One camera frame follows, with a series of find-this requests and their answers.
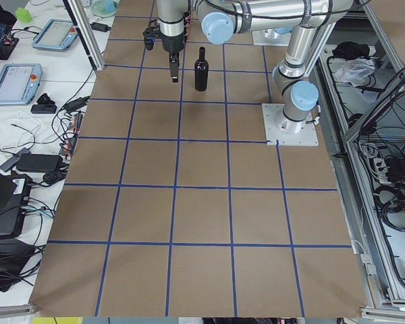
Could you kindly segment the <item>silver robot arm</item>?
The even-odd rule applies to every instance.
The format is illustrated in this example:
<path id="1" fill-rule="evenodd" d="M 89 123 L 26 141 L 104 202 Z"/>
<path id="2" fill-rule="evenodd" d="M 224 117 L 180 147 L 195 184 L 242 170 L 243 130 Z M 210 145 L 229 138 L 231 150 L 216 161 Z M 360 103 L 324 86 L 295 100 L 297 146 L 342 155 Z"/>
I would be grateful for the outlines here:
<path id="1" fill-rule="evenodd" d="M 252 33 L 256 45 L 287 48 L 273 70 L 273 81 L 284 106 L 274 118 L 275 129 L 285 135 L 301 132 L 319 96 L 315 85 L 304 80 L 306 64 L 318 28 L 334 26 L 352 8 L 352 1 L 158 1 L 158 18 L 143 32 L 151 50 L 159 39 L 169 54 L 170 75 L 178 81 L 179 54 L 185 43 L 185 18 L 196 13 L 202 32 L 214 45 L 234 34 Z"/>

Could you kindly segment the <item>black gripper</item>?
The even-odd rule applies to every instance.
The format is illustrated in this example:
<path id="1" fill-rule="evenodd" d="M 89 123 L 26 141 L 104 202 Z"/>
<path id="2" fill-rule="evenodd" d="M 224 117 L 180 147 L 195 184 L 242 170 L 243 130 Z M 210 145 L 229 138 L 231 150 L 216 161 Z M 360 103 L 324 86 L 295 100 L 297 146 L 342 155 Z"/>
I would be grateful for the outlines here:
<path id="1" fill-rule="evenodd" d="M 161 35 L 162 46 L 169 53 L 169 71 L 173 83 L 179 81 L 180 54 L 184 49 L 184 32 L 177 36 Z"/>

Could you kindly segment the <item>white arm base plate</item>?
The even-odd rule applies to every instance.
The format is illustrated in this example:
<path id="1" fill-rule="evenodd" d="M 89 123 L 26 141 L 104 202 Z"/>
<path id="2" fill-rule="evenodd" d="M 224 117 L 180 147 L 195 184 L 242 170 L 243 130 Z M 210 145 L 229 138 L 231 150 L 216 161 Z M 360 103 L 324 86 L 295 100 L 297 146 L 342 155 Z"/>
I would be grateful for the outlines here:
<path id="1" fill-rule="evenodd" d="M 271 146 L 318 146 L 316 127 L 312 113 L 306 119 L 295 122 L 284 116 L 284 104 L 263 103 L 265 141 Z"/>
<path id="2" fill-rule="evenodd" d="M 287 47 L 291 39 L 292 27 L 273 28 L 252 32 L 254 45 Z"/>

